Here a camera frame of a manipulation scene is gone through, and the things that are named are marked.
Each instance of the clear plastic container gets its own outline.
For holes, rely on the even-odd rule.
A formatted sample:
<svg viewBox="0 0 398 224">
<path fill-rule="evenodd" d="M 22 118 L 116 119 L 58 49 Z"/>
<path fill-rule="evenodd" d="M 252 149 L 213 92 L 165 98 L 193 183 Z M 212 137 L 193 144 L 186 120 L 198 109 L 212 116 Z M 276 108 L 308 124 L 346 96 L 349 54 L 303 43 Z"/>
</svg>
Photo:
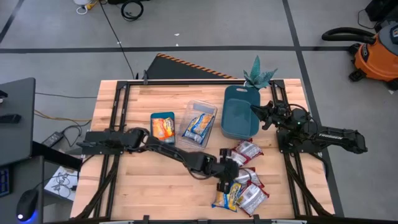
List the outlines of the clear plastic container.
<svg viewBox="0 0 398 224">
<path fill-rule="evenodd" d="M 183 134 L 187 130 L 189 124 L 194 118 L 199 117 L 201 114 L 206 113 L 206 114 L 212 114 L 213 119 L 210 122 L 209 130 L 206 133 L 206 136 L 202 142 L 202 144 L 199 144 L 198 142 L 187 138 L 183 137 Z M 184 117 L 182 118 L 180 128 L 177 133 L 177 147 L 185 148 L 185 149 L 204 149 L 206 148 L 207 142 L 210 137 L 211 129 L 214 124 L 214 120 L 216 118 L 217 114 L 217 107 L 215 105 L 212 105 L 211 103 L 207 103 L 204 101 L 200 100 L 191 100 L 187 104 L 187 108 L 185 109 L 185 114 Z"/>
</svg>

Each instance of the blue led light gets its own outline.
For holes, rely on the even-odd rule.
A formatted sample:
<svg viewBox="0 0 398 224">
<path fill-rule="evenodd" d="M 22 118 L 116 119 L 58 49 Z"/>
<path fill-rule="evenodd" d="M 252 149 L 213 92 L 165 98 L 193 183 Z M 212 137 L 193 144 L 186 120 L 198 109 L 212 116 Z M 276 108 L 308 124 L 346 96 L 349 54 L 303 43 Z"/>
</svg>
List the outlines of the blue led light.
<svg viewBox="0 0 398 224">
<path fill-rule="evenodd" d="M 31 217 L 30 219 L 28 219 L 28 220 L 26 220 L 26 221 L 19 221 L 19 223 L 23 223 L 23 224 L 31 223 L 33 220 L 36 219 L 36 216 L 37 216 L 37 211 L 35 211 L 35 212 L 33 213 L 32 217 Z"/>
</svg>

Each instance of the teal container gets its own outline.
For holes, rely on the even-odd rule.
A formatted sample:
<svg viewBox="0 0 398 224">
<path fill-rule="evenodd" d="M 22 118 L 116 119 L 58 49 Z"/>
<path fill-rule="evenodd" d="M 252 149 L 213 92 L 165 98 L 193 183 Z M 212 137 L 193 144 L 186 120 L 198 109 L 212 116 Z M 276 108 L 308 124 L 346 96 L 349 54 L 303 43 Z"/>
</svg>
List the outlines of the teal container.
<svg viewBox="0 0 398 224">
<path fill-rule="evenodd" d="M 249 87 L 232 85 L 225 89 L 221 131 L 230 139 L 249 139 L 259 131 L 259 119 L 250 105 L 260 105 L 260 93 Z"/>
</svg>

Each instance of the vacuum hose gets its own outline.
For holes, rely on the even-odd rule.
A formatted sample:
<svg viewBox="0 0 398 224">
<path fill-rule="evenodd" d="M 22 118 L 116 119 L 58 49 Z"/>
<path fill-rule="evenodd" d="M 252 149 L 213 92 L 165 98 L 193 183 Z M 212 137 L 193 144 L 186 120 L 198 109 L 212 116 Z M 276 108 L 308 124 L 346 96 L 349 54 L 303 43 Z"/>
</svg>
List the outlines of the vacuum hose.
<svg viewBox="0 0 398 224">
<path fill-rule="evenodd" d="M 326 41 L 358 41 L 361 43 L 374 44 L 374 34 L 366 30 L 350 27 L 340 27 L 326 31 L 322 34 L 322 40 Z"/>
</svg>

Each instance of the power adapter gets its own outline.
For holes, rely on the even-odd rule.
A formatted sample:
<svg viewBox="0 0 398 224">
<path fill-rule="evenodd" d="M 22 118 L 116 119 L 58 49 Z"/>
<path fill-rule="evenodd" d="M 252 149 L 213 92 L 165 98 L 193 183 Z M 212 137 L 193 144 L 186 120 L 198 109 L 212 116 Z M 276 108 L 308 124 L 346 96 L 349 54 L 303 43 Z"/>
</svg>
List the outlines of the power adapter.
<svg viewBox="0 0 398 224">
<path fill-rule="evenodd" d="M 61 139 L 63 139 L 64 135 L 62 133 L 59 132 L 54 132 L 50 137 L 48 137 L 46 140 L 44 140 L 42 142 L 43 145 L 51 148 L 54 145 L 56 145 L 56 143 L 58 143 L 59 141 L 61 141 Z"/>
</svg>

